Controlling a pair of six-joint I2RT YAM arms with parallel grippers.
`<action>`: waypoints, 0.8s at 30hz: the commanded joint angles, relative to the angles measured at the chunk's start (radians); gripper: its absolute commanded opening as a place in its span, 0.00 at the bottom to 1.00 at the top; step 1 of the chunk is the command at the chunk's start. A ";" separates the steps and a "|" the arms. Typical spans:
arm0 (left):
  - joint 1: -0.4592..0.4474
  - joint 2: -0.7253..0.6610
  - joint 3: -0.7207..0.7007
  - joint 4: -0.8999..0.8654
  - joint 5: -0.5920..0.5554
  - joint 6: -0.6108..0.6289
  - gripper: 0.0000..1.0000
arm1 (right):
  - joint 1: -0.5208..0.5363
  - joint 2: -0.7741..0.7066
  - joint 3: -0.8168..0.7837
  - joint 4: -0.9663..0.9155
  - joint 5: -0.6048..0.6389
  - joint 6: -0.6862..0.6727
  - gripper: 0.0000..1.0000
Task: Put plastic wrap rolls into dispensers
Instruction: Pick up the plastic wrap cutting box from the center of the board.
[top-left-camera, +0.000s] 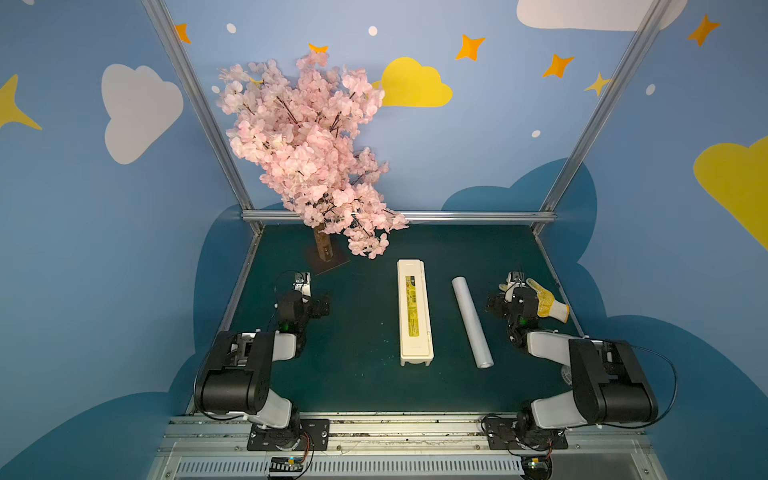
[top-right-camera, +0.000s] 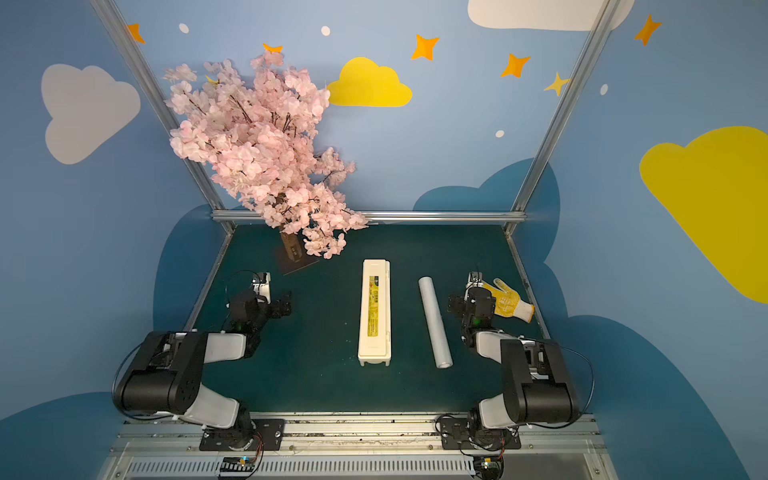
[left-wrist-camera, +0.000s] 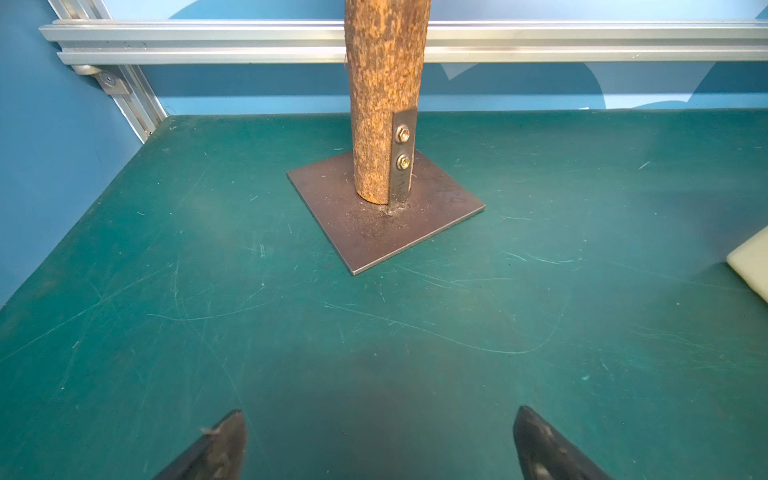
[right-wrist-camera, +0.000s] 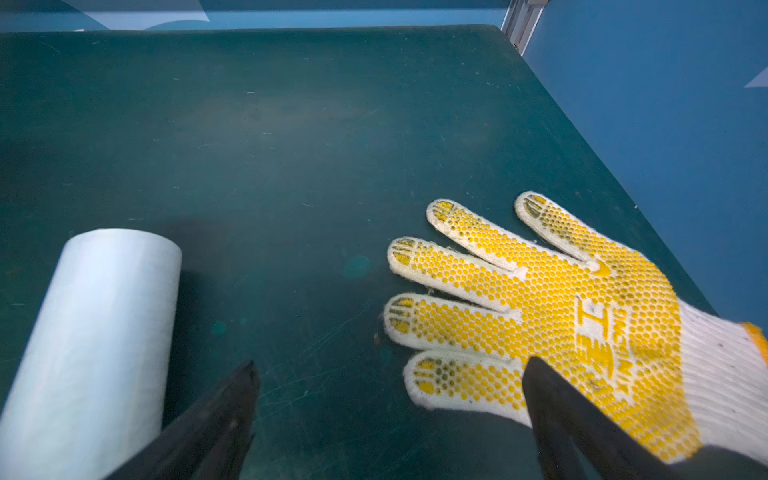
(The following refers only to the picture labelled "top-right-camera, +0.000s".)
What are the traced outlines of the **white plastic wrap roll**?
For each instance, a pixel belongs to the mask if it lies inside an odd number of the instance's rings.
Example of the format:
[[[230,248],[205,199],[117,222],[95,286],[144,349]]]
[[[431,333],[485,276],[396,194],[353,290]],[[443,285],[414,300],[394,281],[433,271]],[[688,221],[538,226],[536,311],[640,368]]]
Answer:
[[[453,366],[453,359],[446,337],[445,326],[431,277],[418,280],[430,343],[435,365],[438,369],[448,369]]]

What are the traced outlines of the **cream plastic wrap dispenser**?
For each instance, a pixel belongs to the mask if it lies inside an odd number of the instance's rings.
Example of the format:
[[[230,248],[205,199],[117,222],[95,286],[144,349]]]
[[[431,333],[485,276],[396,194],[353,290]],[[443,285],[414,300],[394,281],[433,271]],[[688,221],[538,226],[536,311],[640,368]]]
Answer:
[[[388,366],[392,356],[390,262],[366,259],[362,269],[362,297],[358,361]]]

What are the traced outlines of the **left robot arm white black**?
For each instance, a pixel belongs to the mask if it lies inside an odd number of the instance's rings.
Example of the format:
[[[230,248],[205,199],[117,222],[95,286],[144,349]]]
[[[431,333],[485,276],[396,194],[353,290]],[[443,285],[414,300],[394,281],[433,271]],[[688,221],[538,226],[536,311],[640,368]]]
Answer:
[[[291,314],[289,292],[273,299],[254,290],[230,301],[231,328],[223,332],[153,331],[113,380],[116,408],[130,417],[176,417],[202,428],[201,451],[277,451],[285,421],[257,420],[243,401],[203,382],[207,364],[253,356],[267,322]]]

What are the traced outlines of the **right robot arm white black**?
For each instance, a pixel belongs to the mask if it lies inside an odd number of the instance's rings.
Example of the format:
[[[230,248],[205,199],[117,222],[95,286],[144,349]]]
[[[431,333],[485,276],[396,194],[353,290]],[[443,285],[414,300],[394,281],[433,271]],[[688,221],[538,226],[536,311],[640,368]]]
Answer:
[[[461,320],[463,343],[496,362],[501,373],[501,393],[471,410],[469,429],[502,430],[534,423],[552,429],[575,423],[581,408],[560,345],[494,328],[495,306],[495,298],[479,286],[449,297],[448,311]]]

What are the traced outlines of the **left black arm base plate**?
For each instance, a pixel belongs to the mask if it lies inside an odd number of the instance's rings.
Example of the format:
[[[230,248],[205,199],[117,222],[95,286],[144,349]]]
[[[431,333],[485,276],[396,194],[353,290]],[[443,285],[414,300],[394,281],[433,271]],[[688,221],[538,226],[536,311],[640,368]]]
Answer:
[[[278,451],[286,421],[282,418],[257,418],[248,428],[237,425],[228,429],[207,428],[199,450],[203,452]]]

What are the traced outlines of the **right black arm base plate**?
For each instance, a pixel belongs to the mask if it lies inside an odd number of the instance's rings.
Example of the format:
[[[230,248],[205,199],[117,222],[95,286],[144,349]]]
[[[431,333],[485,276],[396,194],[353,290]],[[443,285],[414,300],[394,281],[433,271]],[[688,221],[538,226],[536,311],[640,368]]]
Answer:
[[[478,420],[466,416],[439,415],[434,427],[444,450],[501,452],[521,448],[516,429],[486,429]]]

